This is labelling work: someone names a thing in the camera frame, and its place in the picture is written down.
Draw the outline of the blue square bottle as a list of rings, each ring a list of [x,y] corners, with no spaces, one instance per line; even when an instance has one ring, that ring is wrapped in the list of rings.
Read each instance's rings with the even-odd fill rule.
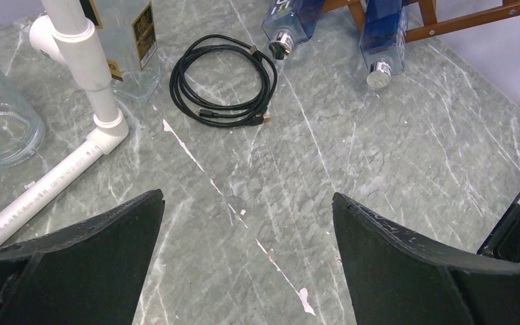
[[[316,29],[324,0],[273,0],[261,28],[275,60],[285,60],[295,46],[308,42]]]

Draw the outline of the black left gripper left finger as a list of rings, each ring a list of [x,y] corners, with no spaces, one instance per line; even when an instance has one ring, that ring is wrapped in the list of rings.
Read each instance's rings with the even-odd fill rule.
[[[150,190],[0,248],[0,324],[131,324],[164,211]]]

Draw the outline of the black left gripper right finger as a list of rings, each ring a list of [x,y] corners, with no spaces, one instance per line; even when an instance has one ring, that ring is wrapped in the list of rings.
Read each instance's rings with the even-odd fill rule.
[[[440,243],[345,194],[332,212],[358,324],[520,324],[520,264]]]

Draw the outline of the blue Blue Dash bottle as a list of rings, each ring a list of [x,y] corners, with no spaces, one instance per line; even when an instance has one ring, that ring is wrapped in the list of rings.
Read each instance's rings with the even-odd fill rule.
[[[402,0],[367,2],[360,51],[368,69],[367,84],[375,89],[388,86],[391,78],[405,70],[405,36],[408,17]]]

